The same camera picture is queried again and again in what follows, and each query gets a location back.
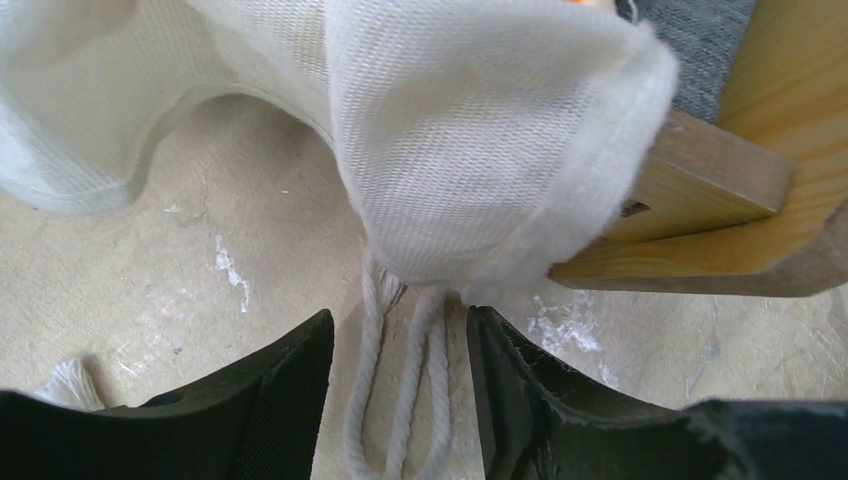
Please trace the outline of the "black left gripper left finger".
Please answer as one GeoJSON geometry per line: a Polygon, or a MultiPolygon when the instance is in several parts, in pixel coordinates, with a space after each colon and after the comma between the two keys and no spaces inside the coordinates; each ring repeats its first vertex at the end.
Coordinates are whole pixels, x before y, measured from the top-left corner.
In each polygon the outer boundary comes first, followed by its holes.
{"type": "Polygon", "coordinates": [[[82,412],[1,395],[5,479],[307,479],[334,321],[321,310],[268,346],[146,403],[82,412]]]}

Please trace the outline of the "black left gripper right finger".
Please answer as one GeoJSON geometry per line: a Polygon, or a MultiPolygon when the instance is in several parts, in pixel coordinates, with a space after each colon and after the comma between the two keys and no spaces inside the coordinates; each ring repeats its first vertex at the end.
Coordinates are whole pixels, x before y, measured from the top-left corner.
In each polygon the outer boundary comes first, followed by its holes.
{"type": "Polygon", "coordinates": [[[495,309],[467,314],[489,479],[843,479],[843,401],[707,400],[667,409],[529,341],[495,309]]]}

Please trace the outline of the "orange patterned white blanket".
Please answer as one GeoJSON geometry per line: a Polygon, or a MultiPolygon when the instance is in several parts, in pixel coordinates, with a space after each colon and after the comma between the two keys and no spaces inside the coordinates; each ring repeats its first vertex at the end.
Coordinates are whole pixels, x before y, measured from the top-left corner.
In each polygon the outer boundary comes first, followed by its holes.
{"type": "Polygon", "coordinates": [[[646,22],[578,1],[5,1],[1,185],[37,207],[134,202],[158,144],[201,103],[267,101],[335,155],[367,236],[365,319],[344,445],[386,315],[420,289],[383,477],[398,479],[422,372],[451,442],[444,303],[543,277],[620,214],[669,113],[678,61],[646,22]]]}

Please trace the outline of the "wooden pet bed frame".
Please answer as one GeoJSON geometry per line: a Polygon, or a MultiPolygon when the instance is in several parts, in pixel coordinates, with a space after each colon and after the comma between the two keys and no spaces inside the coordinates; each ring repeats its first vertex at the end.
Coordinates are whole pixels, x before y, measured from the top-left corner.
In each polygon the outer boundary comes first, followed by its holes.
{"type": "Polygon", "coordinates": [[[552,280],[767,297],[846,283],[847,5],[757,2],[715,122],[673,108],[621,219],[552,280]]]}

